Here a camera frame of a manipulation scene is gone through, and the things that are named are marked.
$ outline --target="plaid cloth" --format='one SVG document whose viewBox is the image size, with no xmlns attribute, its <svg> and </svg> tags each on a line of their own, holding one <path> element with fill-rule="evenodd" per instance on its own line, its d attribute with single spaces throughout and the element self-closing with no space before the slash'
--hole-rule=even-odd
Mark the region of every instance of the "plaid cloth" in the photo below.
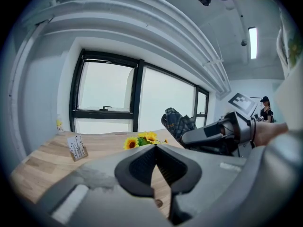
<svg viewBox="0 0 303 227">
<path fill-rule="evenodd" d="M 173 108 L 165 110 L 165 114 L 161 119 L 162 124 L 171 133 L 171 135 L 183 146 L 182 135 L 188 131 L 196 129 L 195 119 L 184 117 Z"/>
</svg>

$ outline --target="wooden table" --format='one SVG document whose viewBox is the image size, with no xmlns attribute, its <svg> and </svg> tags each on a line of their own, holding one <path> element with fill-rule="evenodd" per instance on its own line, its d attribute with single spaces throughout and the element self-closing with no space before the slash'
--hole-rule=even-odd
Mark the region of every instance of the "wooden table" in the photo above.
<svg viewBox="0 0 303 227">
<path fill-rule="evenodd" d="M 175 147 L 182 146 L 166 130 L 155 131 L 158 139 L 168 140 Z M 67 138 L 74 132 L 63 132 L 41 145 L 20 163 L 11 174 L 16 192 L 36 203 L 43 193 L 54 183 L 70 172 L 91 160 L 123 151 L 127 137 L 137 136 L 136 132 L 119 132 L 100 135 L 82 134 L 82 140 L 89 156 L 74 162 L 71 158 Z M 167 217 L 170 206 L 170 187 L 167 185 L 157 166 L 155 167 L 151 186 L 155 190 L 155 199 L 163 202 L 161 212 Z"/>
</svg>

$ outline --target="fluorescent light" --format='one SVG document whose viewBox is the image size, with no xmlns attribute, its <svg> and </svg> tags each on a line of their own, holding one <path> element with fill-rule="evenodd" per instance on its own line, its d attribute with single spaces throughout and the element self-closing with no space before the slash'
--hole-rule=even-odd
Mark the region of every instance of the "fluorescent light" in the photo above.
<svg viewBox="0 0 303 227">
<path fill-rule="evenodd" d="M 249 28 L 250 32 L 250 58 L 257 58 L 257 48 L 258 48 L 258 35 L 257 28 Z"/>
</svg>

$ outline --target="black window frame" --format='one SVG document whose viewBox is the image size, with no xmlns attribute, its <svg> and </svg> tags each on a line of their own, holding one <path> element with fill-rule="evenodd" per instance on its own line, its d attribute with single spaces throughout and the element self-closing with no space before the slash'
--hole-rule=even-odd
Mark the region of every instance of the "black window frame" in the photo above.
<svg viewBox="0 0 303 227">
<path fill-rule="evenodd" d="M 104 61 L 109 62 L 109 64 L 115 64 L 120 66 L 127 66 L 134 68 L 134 77 L 131 93 L 131 104 L 130 112 L 114 112 L 108 111 L 107 109 L 100 110 L 84 110 L 78 109 L 78 94 L 80 89 L 80 81 L 83 72 L 83 67 L 85 62 L 99 62 L 104 63 Z M 122 56 L 113 53 L 107 52 L 97 52 L 82 49 L 77 60 L 77 64 L 74 70 L 74 74 L 71 82 L 71 92 L 70 92 L 70 126 L 71 131 L 75 132 L 75 118 L 84 118 L 84 119 L 129 119 L 133 120 L 133 132 L 138 132 L 138 121 L 139 121 L 139 107 L 140 107 L 140 95 L 143 79 L 143 69 L 144 67 L 159 71 L 163 74 L 181 80 L 185 83 L 188 83 L 196 88 L 195 91 L 195 101 L 194 101 L 194 118 L 205 117 L 205 124 L 208 111 L 208 95 L 209 93 L 201 88 L 200 86 L 195 85 L 194 83 L 180 77 L 179 75 L 160 68 L 158 66 L 152 65 L 145 62 L 142 59 L 134 59 L 127 56 Z M 206 109 L 205 114 L 197 114 L 197 103 L 198 103 L 198 92 L 206 94 Z"/>
</svg>

